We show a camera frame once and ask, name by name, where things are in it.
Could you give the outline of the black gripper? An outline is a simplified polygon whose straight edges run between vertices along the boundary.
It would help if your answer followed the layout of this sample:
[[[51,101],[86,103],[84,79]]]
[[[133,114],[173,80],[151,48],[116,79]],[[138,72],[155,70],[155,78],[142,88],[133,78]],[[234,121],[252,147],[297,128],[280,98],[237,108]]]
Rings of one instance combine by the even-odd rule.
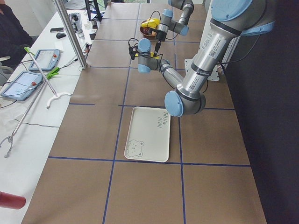
[[[157,30],[156,31],[156,40],[157,43],[155,45],[155,50],[154,50],[154,55],[157,55],[161,46],[161,42],[164,42],[166,39],[166,32],[162,30]]]

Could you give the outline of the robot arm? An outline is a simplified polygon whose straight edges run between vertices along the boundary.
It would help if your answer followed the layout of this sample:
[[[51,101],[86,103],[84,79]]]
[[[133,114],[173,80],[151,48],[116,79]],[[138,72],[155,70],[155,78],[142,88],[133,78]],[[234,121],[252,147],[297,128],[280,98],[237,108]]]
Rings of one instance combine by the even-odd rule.
[[[172,19],[173,11],[165,9],[162,13],[160,23],[156,28],[156,40],[154,56],[158,54],[161,42],[164,42],[167,32],[170,30],[176,34],[186,36],[188,33],[188,22],[191,14],[194,11],[194,4],[192,0],[169,0],[168,4],[172,7],[182,10],[182,14],[178,21]]]
[[[194,10],[191,0],[170,0],[169,5],[182,10],[179,21],[173,12],[165,9],[156,32],[156,47],[151,54],[150,40],[143,38],[137,45],[138,71],[161,72],[173,88],[165,95],[164,104],[171,116],[196,114],[205,107],[205,96],[200,89],[222,60],[232,39],[238,36],[261,35],[270,32],[275,23],[275,0],[214,0],[211,4],[210,31],[204,37],[197,54],[189,62],[186,75],[181,76],[165,59],[156,59],[167,32],[187,35],[188,21]]]

